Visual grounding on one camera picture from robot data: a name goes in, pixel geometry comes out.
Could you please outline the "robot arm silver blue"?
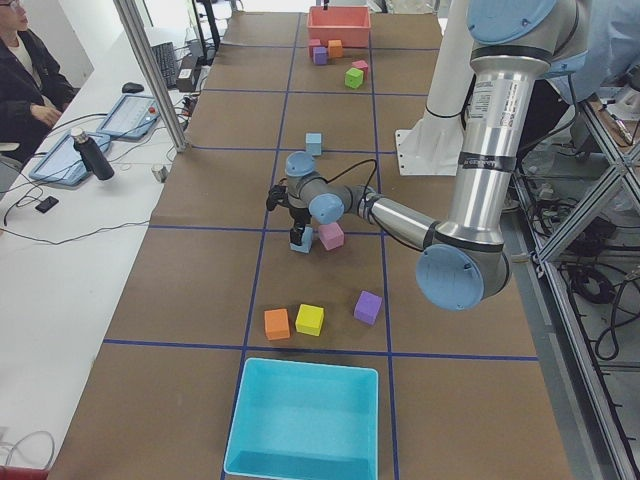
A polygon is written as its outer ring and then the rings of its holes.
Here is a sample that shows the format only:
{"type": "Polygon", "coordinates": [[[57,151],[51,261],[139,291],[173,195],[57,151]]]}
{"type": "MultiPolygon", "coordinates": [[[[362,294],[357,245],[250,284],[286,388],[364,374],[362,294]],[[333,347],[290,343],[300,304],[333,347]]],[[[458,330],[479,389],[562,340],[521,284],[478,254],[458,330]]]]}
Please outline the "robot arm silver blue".
{"type": "Polygon", "coordinates": [[[369,185],[333,185],[311,155],[291,154],[286,182],[271,189],[269,209],[293,220],[290,242],[306,246],[313,222],[357,215],[420,251],[416,280],[447,310],[466,310],[499,293],[510,277],[499,220],[538,79],[571,75],[587,52],[587,1],[473,1],[466,10],[468,54],[476,76],[457,162],[452,204],[432,219],[369,185]]]}

